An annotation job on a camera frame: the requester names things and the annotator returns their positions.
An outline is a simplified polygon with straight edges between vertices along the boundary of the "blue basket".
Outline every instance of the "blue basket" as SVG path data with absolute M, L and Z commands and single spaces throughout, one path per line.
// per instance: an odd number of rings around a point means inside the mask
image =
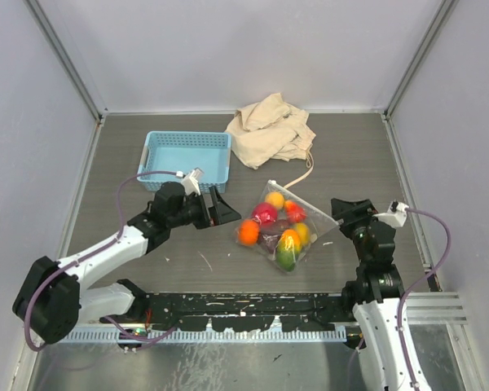
M 209 192 L 216 186 L 220 193 L 227 187 L 230 169 L 231 135 L 212 132 L 150 132 L 147 134 L 138 174 L 147 171 L 183 171 L 185 174 L 196 167 L 205 174 L 200 189 Z M 157 191 L 164 182 L 180 179 L 166 174 L 138 177 L 149 191 Z

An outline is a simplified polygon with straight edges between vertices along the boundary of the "mesh produce bag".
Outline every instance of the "mesh produce bag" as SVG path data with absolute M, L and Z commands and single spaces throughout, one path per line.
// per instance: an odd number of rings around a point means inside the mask
M 270 180 L 249 218 L 236 229 L 236 238 L 281 270 L 293 271 L 310 246 L 336 226 L 326 213 Z

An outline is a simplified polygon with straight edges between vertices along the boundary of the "beige cloth bag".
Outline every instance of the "beige cloth bag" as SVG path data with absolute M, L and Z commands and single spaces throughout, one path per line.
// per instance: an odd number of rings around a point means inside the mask
M 268 159 L 308 157 L 315 133 L 306 125 L 308 112 L 283 101 L 280 93 L 237 110 L 226 132 L 231 149 L 244 165 L 258 169 Z

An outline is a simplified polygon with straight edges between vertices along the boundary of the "gray wooden tabletop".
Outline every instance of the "gray wooden tabletop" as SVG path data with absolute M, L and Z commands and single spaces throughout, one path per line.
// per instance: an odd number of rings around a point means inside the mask
M 121 181 L 136 173 L 149 131 L 220 132 L 231 118 L 209 114 L 108 116 L 69 253 L 81 251 L 116 232 L 114 192 Z M 369 198 L 379 210 L 394 199 L 403 199 L 380 116 L 312 114 L 308 125 L 317 134 L 312 148 L 315 169 L 291 191 L 326 213 L 331 211 L 333 197 Z M 248 215 L 268 179 L 283 185 L 305 172 L 303 160 L 269 160 L 253 170 L 232 155 L 227 191 L 222 196 L 241 214 Z M 140 213 L 152 198 L 151 192 L 134 181 L 122 195 L 125 216 Z M 293 273 L 286 274 L 261 254 L 239 246 L 233 235 L 235 228 L 234 223 L 202 231 L 193 226 L 174 229 L 169 241 L 113 271 L 97 286 L 130 279 L 149 292 L 340 292 L 348 279 L 355 278 L 358 261 L 353 244 L 338 229 L 314 243 L 306 260 Z M 408 286 L 424 273 L 409 223 L 398 230 L 395 243 L 395 264 Z

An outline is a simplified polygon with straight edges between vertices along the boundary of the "scratch on floor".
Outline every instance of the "scratch on floor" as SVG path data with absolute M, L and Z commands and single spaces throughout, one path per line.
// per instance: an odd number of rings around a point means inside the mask
M 199 255 L 201 255 L 201 258 L 203 258 L 203 259 L 205 260 L 206 264 L 207 264 L 207 265 L 209 266 L 209 268 L 210 268 L 210 271 L 213 273 L 214 271 L 212 270 L 212 266 L 209 264 L 208 259 L 206 259 L 206 258 L 205 258 L 205 256 L 204 256 L 203 254 L 201 254 L 201 251 L 198 251 L 197 253 L 198 253 Z

